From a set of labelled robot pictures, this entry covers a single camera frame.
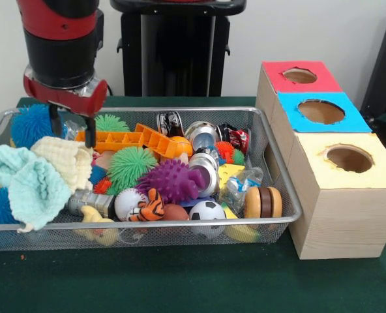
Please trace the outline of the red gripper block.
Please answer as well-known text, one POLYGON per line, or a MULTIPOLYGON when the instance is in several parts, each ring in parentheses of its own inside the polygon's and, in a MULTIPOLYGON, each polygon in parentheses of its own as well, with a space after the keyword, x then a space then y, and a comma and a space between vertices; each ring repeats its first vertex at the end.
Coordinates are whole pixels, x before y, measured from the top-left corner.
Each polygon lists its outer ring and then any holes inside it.
POLYGON ((61 137, 63 125, 58 113, 58 106, 70 110, 72 113, 86 116, 85 146, 94 148, 96 145, 96 123, 93 116, 100 111, 106 99, 108 84, 105 80, 94 77, 87 85, 74 89, 58 89, 48 87, 36 81, 31 74, 23 76, 26 93, 49 105, 50 122, 53 135, 61 137))

